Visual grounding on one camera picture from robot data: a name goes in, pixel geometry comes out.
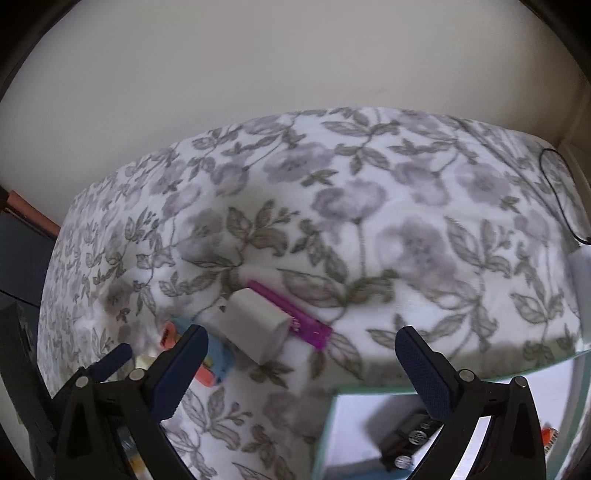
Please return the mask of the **teal white cardboard box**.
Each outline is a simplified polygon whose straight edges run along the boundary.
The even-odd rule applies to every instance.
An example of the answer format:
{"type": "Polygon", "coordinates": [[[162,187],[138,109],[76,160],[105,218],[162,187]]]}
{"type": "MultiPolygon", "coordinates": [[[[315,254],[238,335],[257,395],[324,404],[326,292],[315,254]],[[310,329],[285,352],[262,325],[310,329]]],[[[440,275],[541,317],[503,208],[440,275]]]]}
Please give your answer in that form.
{"type": "MultiPolygon", "coordinates": [[[[590,355],[580,355],[526,376],[540,422],[558,431],[546,455],[547,477],[559,479],[574,457],[590,411],[590,355]]],[[[311,470],[312,479],[367,479],[384,469],[379,443],[422,402],[412,390],[349,390],[332,400],[311,470]]]]}

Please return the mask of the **white charger cube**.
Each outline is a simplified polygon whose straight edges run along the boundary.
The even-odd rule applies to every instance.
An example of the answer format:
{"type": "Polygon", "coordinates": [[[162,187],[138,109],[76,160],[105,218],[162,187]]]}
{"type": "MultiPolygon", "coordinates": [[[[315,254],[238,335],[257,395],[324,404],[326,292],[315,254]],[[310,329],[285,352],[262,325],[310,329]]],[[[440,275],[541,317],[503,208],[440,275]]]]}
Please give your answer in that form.
{"type": "Polygon", "coordinates": [[[211,317],[214,332],[257,365],[280,352],[290,335],[290,315],[252,289],[233,293],[211,317]]]}

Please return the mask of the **small orange blue carrot knife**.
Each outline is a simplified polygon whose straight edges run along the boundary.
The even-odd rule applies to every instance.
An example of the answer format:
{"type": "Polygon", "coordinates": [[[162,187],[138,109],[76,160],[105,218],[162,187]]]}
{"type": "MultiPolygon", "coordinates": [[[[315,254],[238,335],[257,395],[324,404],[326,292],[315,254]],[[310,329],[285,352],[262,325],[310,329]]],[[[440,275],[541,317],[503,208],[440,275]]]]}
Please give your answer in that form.
{"type": "MultiPolygon", "coordinates": [[[[164,324],[160,347],[169,350],[176,345],[185,331],[192,325],[188,319],[173,318],[164,324]]],[[[235,353],[215,335],[208,333],[208,350],[195,378],[205,387],[221,384],[235,367],[235,353]]]]}

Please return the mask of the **floral fleece blanket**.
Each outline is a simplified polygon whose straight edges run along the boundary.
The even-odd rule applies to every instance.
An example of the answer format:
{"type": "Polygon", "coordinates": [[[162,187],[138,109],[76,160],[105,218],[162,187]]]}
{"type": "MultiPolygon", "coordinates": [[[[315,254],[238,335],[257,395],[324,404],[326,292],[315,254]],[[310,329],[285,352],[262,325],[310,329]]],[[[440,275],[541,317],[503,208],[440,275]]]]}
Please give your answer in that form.
{"type": "Polygon", "coordinates": [[[404,386],[411,325],[484,378],[587,348],[568,265],[587,217],[535,136],[390,108],[288,112],[149,153],[82,191],[38,328],[56,393],[120,343],[154,355],[176,317],[211,326],[257,281],[332,327],[193,384],[164,425],[200,479],[306,479],[339,387],[404,386]]]}

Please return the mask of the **black toy car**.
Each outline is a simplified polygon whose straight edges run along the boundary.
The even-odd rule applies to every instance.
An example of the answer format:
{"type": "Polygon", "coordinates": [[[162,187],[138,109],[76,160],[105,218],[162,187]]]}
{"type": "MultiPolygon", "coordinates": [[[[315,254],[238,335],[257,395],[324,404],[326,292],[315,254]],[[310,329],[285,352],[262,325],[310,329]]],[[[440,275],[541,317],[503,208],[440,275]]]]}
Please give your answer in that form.
{"type": "Polygon", "coordinates": [[[442,428],[443,423],[426,410],[408,415],[378,444],[381,462],[387,471],[407,471],[414,467],[414,455],[442,428]]]}

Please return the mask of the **purple lighter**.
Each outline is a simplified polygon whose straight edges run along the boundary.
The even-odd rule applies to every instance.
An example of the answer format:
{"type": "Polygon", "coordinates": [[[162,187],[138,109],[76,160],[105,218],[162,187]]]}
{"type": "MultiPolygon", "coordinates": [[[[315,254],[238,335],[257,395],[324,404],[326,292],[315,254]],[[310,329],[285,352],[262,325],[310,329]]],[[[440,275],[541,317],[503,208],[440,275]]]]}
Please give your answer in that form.
{"type": "Polygon", "coordinates": [[[259,282],[250,280],[247,286],[290,316],[290,331],[294,336],[307,342],[318,351],[325,350],[325,347],[329,344],[329,338],[332,336],[332,328],[329,325],[312,317],[299,306],[287,300],[287,298],[284,298],[259,282]]]}

